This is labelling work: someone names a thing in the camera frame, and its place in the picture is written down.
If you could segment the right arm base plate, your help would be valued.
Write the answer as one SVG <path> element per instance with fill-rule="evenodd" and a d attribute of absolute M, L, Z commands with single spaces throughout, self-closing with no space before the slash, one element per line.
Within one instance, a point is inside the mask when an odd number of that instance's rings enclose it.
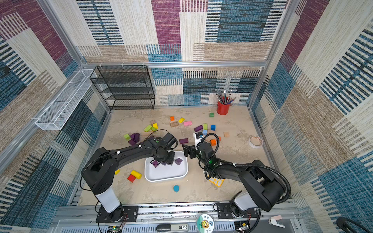
<path fill-rule="evenodd" d="M 219 219 L 258 217 L 258 209 L 250 208 L 243 211 L 231 203 L 215 203 L 213 209 L 218 213 Z"/>

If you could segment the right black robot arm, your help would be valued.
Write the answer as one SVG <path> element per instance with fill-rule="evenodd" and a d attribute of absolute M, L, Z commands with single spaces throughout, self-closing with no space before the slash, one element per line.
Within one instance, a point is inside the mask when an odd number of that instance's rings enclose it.
<path fill-rule="evenodd" d="M 237 164 L 218 158 L 216 152 L 220 143 L 217 142 L 213 149 L 212 144 L 205 141 L 208 136 L 217 137 L 216 134 L 209 133 L 198 139 L 194 146 L 183 144 L 184 155 L 198 159 L 207 180 L 229 179 L 243 184 L 246 191 L 237 193 L 228 207 L 233 217 L 243 217 L 252 208 L 269 212 L 276 204 L 290 198 L 291 185 L 283 174 L 259 160 Z"/>

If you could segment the long purple brick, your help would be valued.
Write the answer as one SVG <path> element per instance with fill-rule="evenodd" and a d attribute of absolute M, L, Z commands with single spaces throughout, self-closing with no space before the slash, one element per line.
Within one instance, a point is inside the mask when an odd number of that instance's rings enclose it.
<path fill-rule="evenodd" d="M 133 146 L 133 145 L 136 145 L 137 143 L 134 141 L 134 140 L 129 140 L 128 143 Z"/>

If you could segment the purple cube cluster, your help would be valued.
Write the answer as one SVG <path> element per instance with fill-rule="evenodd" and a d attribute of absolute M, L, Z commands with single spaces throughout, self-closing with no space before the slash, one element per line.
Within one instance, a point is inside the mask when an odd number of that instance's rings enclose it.
<path fill-rule="evenodd" d="M 179 166 L 179 165 L 181 165 L 181 163 L 183 162 L 183 159 L 181 159 L 181 158 L 177 158 L 177 159 L 175 159 L 174 162 Z"/>

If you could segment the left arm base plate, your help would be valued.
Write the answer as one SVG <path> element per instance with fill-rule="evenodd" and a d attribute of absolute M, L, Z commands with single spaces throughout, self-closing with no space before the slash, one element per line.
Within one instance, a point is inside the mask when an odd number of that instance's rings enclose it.
<path fill-rule="evenodd" d="M 139 206 L 119 206 L 113 212 L 108 213 L 100 207 L 96 223 L 136 222 L 138 211 Z"/>

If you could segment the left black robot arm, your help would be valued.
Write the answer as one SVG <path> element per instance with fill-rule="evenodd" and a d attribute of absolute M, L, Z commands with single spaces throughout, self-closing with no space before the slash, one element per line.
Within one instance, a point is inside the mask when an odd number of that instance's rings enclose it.
<path fill-rule="evenodd" d="M 173 146 L 177 145 L 177 139 L 171 133 L 166 133 L 163 137 L 149 136 L 143 142 L 122 149 L 107 150 L 102 147 L 94 152 L 81 176 L 104 211 L 110 215 L 111 221 L 117 222 L 122 218 L 124 210 L 112 187 L 115 172 L 149 157 L 159 163 L 171 165 L 175 157 Z"/>

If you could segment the small purple cube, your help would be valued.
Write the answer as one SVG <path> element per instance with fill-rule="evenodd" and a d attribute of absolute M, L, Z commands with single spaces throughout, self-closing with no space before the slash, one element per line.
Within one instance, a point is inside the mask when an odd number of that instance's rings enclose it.
<path fill-rule="evenodd" d="M 157 167 L 159 166 L 160 163 L 159 163 L 158 161 L 152 161 L 151 164 L 152 164 L 155 168 L 157 168 Z"/>

